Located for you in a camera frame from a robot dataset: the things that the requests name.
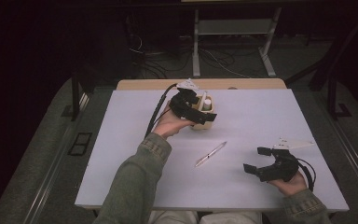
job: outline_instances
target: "sleeve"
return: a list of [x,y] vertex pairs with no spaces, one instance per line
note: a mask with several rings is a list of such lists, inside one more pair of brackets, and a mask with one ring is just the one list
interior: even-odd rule
[[291,223],[331,223],[325,205],[309,189],[283,198],[283,204]]
[[155,133],[138,146],[135,155],[118,168],[94,224],[147,223],[157,183],[171,153],[170,144]]

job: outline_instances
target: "hand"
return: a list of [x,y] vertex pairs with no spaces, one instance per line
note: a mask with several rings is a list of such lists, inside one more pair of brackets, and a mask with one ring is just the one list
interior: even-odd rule
[[284,194],[284,196],[291,196],[300,191],[307,189],[307,183],[305,182],[304,176],[297,171],[295,176],[288,181],[284,182],[283,180],[271,180],[269,183],[278,188],[278,190]]
[[159,118],[156,127],[152,131],[165,139],[179,133],[179,131],[185,126],[195,124],[193,121],[188,119],[180,119],[176,117],[176,115],[171,111],[169,104],[170,102],[165,105],[162,116]]

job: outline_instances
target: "silver pen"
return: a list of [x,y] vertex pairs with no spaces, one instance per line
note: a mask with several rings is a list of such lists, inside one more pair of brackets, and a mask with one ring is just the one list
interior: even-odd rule
[[212,150],[212,152],[208,153],[206,156],[202,157],[201,159],[197,160],[197,163],[196,163],[196,167],[197,166],[200,166],[201,164],[203,164],[205,161],[207,161],[209,158],[212,157],[212,155],[214,155],[218,150],[220,150],[222,147],[224,147],[226,145],[227,141],[226,142],[223,142],[221,144],[219,144],[219,146],[217,146],[216,148],[214,148]]

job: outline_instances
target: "table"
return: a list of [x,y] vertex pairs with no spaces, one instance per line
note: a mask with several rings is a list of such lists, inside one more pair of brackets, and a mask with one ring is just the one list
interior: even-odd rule
[[[76,205],[88,209],[102,205],[118,166],[135,153],[143,140],[148,119],[163,89],[176,81],[182,80],[123,80],[118,84],[107,107]],[[280,192],[260,183],[256,176],[246,174],[242,164],[271,165],[273,158],[258,155],[256,148],[271,147],[279,137],[314,141],[293,93],[277,78],[193,81],[212,95],[217,117],[210,130],[184,128],[169,139],[173,151],[158,182],[154,209],[280,209]],[[242,90],[227,90],[232,87]],[[174,94],[175,90],[170,91],[167,99]],[[227,145],[218,154],[200,167],[194,167],[198,158],[223,141],[227,141]],[[314,192],[327,208],[348,210],[317,145],[291,152],[314,166],[318,175]]]

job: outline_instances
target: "dark background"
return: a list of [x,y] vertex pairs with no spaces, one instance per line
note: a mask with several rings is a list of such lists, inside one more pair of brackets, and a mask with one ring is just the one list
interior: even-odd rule
[[[271,11],[269,7],[259,10]],[[52,98],[73,73],[81,76],[86,91],[100,83],[137,76],[126,47],[131,42],[125,32],[129,31],[124,26],[126,13],[67,10],[49,0],[0,0],[0,196]],[[205,18],[224,14],[219,10],[202,13]],[[131,24],[130,32],[172,54],[178,49],[179,35],[192,35],[189,10],[136,11],[132,15],[138,23]],[[243,15],[241,10],[230,14],[235,18]],[[342,37],[357,22],[358,1],[354,0],[331,1],[324,7],[285,7],[276,35],[311,32]],[[334,72],[358,100],[358,34]]]

